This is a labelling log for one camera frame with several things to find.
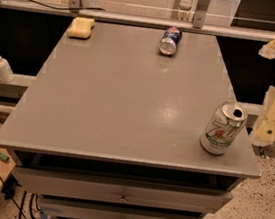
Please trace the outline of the white green 7up can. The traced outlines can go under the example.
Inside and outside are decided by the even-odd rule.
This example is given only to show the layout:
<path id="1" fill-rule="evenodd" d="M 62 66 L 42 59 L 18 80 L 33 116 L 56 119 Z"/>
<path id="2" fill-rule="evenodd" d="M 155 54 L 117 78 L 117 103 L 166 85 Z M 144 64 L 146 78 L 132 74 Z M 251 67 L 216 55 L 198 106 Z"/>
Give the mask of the white green 7up can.
<path id="1" fill-rule="evenodd" d="M 213 155 L 225 154 L 245 128 L 247 117 L 246 109 L 238 102 L 221 103 L 200 136 L 202 147 Z"/>

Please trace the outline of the blue pepsi can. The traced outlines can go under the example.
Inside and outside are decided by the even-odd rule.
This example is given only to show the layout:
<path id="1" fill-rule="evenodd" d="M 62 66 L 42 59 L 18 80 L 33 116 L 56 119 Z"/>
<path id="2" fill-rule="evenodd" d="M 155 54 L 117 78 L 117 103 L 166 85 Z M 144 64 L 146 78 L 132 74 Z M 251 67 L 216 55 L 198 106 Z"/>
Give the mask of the blue pepsi can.
<path id="1" fill-rule="evenodd" d="M 169 27 L 159 42 L 159 51 L 165 56 L 173 56 L 182 36 L 182 30 L 179 27 Z"/>

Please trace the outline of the yellow sponge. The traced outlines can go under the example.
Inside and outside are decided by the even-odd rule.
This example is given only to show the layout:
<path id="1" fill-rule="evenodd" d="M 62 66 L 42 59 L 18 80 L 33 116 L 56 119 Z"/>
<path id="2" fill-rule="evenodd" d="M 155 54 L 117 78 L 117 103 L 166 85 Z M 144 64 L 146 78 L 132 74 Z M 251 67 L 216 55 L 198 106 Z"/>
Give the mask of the yellow sponge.
<path id="1" fill-rule="evenodd" d="M 91 36 L 94 25 L 94 19 L 77 17 L 71 21 L 66 33 L 69 37 L 87 39 Z"/>

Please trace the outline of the top grey drawer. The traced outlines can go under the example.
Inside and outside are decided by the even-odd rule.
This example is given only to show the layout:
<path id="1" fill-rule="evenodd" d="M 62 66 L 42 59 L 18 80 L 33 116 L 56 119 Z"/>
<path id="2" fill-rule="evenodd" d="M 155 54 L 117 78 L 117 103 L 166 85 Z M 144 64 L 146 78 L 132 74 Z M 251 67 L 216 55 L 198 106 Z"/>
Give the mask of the top grey drawer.
<path id="1" fill-rule="evenodd" d="M 233 197 L 230 192 L 186 188 L 87 174 L 17 167 L 13 175 L 27 191 L 123 205 L 214 213 Z"/>

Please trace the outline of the grey drawer cabinet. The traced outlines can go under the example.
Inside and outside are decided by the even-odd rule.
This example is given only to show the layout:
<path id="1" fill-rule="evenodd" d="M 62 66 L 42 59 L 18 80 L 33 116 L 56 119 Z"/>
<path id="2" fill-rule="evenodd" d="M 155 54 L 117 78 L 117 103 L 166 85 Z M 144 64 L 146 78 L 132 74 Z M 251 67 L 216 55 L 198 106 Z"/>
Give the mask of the grey drawer cabinet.
<path id="1" fill-rule="evenodd" d="M 216 107 L 234 97 L 217 40 L 188 33 L 176 55 L 164 57 L 161 35 L 100 23 L 88 40 L 63 37 L 1 127 L 0 147 L 16 168 L 230 193 L 259 177 L 246 134 L 221 156 L 200 145 Z M 207 214 L 35 194 L 199 219 Z"/>

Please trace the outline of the middle grey drawer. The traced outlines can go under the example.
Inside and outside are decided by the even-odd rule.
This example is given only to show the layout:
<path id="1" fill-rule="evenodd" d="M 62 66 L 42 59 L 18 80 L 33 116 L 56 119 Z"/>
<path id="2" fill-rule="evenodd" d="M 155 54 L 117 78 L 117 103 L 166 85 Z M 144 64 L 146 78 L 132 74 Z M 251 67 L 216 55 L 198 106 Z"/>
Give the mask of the middle grey drawer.
<path id="1" fill-rule="evenodd" d="M 162 211 L 146 210 L 93 202 L 39 198 L 40 207 L 57 216 L 69 219 L 199 219 Z"/>

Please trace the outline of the white pump soap bottle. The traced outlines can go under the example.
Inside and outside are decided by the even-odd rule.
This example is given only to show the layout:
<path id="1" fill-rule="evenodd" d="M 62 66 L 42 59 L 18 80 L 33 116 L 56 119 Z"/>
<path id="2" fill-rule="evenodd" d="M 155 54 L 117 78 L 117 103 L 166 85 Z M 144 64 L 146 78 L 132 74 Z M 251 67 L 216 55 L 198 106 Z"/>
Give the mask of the white pump soap bottle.
<path id="1" fill-rule="evenodd" d="M 10 83 L 15 79 L 12 71 L 8 61 L 0 55 L 0 81 L 2 83 Z"/>

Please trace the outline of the right metal bracket post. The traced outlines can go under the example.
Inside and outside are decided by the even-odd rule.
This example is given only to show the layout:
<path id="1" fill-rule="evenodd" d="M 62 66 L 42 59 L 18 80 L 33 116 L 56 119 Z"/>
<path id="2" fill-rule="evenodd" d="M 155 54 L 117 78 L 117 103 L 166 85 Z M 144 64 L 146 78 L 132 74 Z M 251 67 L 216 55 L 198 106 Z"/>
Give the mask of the right metal bracket post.
<path id="1" fill-rule="evenodd" d="M 194 28 L 200 29 L 203 27 L 209 5 L 210 5 L 210 0 L 198 0 L 197 1 L 197 6 L 195 9 L 195 14 L 194 14 L 194 20 L 192 21 Z"/>

